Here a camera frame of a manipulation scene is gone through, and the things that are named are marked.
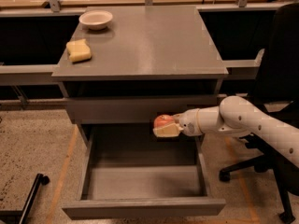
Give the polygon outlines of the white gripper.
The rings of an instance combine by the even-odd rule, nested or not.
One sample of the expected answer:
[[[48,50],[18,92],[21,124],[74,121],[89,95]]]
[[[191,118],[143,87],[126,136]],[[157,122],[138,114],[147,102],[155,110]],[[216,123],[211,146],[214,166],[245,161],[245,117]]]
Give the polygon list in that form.
[[[170,138],[177,137],[180,133],[187,136],[198,136],[201,130],[198,124],[198,109],[190,109],[184,113],[178,113],[172,116],[175,123],[166,124],[164,126],[156,127],[153,132],[156,137]]]

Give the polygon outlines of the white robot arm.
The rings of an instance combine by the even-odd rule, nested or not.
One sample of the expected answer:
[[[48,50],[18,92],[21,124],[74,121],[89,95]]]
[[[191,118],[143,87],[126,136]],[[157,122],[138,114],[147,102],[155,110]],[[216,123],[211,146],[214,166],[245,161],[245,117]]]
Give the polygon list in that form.
[[[234,137],[255,134],[276,152],[299,166],[299,129],[265,114],[239,96],[224,98],[218,106],[189,109],[173,116],[161,115],[154,121],[156,137],[177,137],[181,133],[198,136],[221,133]]]

